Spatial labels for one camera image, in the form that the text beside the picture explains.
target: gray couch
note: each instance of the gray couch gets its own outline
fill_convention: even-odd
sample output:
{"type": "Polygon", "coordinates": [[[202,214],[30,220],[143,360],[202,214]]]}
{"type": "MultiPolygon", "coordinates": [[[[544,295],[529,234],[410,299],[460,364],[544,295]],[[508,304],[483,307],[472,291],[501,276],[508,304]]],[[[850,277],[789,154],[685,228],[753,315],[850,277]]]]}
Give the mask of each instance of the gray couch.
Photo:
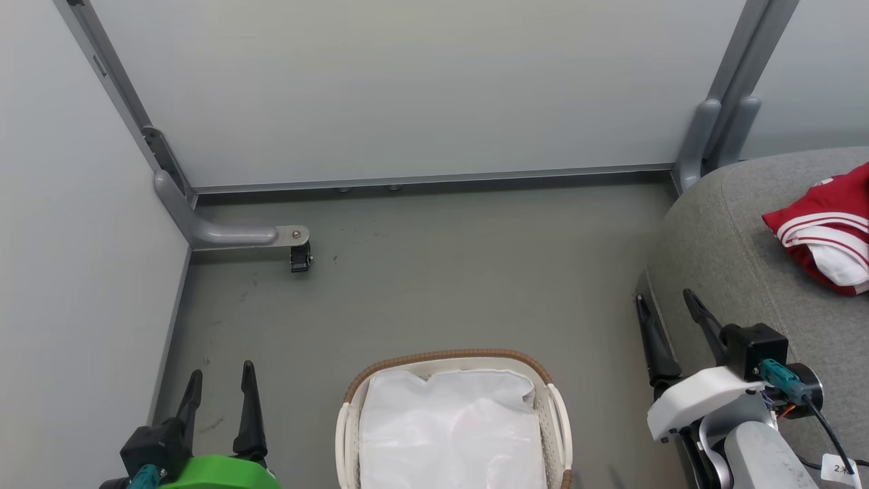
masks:
{"type": "MultiPolygon", "coordinates": [[[[823,412],[852,459],[869,459],[869,296],[844,297],[814,282],[760,215],[866,161],[869,147],[843,148],[714,171],[673,205],[647,267],[653,301],[686,375],[714,366],[682,299],[682,289],[691,288],[723,325],[762,322],[789,338],[788,361],[809,365],[820,377],[823,412]]],[[[815,419],[784,420],[780,429],[793,450],[811,461],[835,453],[815,419]]],[[[817,471],[809,473],[819,480],[817,471]]],[[[869,470],[860,473],[869,480],[869,470]]]]}

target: white robot part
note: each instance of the white robot part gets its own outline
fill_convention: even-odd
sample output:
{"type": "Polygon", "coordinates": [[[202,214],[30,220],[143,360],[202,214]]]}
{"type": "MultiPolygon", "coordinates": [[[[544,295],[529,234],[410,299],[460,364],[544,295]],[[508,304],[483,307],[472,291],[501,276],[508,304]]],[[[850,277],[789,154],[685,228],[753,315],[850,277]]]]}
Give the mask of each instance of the white robot part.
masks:
{"type": "Polygon", "coordinates": [[[746,382],[725,366],[707,368],[668,388],[649,408],[646,422],[653,439],[669,436],[710,412],[730,404],[763,381],[746,382]]]}

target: teal cable connector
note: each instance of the teal cable connector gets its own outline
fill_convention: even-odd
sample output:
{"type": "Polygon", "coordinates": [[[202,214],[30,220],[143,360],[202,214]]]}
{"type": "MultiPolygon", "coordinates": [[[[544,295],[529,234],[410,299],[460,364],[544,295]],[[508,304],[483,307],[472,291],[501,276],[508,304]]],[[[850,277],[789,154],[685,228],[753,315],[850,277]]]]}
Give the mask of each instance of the teal cable connector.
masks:
{"type": "Polygon", "coordinates": [[[160,485],[160,469],[151,464],[142,466],[136,476],[130,481],[127,489],[156,489],[160,485]]]}
{"type": "Polygon", "coordinates": [[[803,384],[803,381],[791,369],[775,360],[768,358],[760,362],[758,375],[773,387],[778,387],[795,405],[806,403],[803,396],[807,395],[807,399],[812,398],[812,389],[803,384]]]}

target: white basket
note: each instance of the white basket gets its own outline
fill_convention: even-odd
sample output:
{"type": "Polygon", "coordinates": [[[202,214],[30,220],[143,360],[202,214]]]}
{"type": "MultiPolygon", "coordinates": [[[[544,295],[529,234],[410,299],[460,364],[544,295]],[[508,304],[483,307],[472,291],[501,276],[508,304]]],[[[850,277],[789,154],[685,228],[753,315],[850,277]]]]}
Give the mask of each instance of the white basket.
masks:
{"type": "Polygon", "coordinates": [[[394,358],[371,365],[356,376],[344,396],[335,427],[335,468],[342,489],[361,489],[359,416],[375,372],[405,371],[421,378],[437,372],[494,369],[520,373],[534,383],[534,409],[541,423],[543,461],[549,489],[569,489],[573,473],[573,439],[567,408],[546,370],[528,355],[511,350],[452,350],[394,358]]]}

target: white stripe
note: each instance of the white stripe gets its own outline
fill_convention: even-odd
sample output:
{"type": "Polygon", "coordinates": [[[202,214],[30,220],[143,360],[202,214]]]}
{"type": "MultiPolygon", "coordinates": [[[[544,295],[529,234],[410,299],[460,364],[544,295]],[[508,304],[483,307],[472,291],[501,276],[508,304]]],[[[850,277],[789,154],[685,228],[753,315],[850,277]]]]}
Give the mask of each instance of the white stripe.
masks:
{"type": "Polygon", "coordinates": [[[786,248],[790,248],[791,246],[809,243],[810,239],[814,244],[835,246],[845,253],[848,253],[853,256],[855,260],[860,262],[860,266],[869,271],[869,265],[866,264],[866,262],[869,261],[869,243],[844,231],[839,231],[838,229],[816,226],[796,231],[793,239],[788,240],[784,245],[786,248]],[[832,242],[820,241],[812,238],[829,239],[832,242]]]}
{"type": "MultiPolygon", "coordinates": [[[[837,223],[850,225],[860,231],[869,234],[869,219],[867,218],[858,216],[857,214],[849,214],[847,212],[816,212],[814,214],[798,216],[782,224],[775,232],[775,237],[778,238],[779,241],[784,241],[785,239],[782,237],[782,234],[784,234],[785,231],[789,231],[789,228],[795,226],[796,224],[805,224],[807,221],[812,221],[814,219],[831,219],[830,221],[825,221],[825,224],[837,223]]],[[[821,224],[821,221],[811,223],[810,226],[814,226],[817,224],[821,224]]],[[[806,227],[808,226],[801,225],[797,229],[804,229],[806,227]]]]}

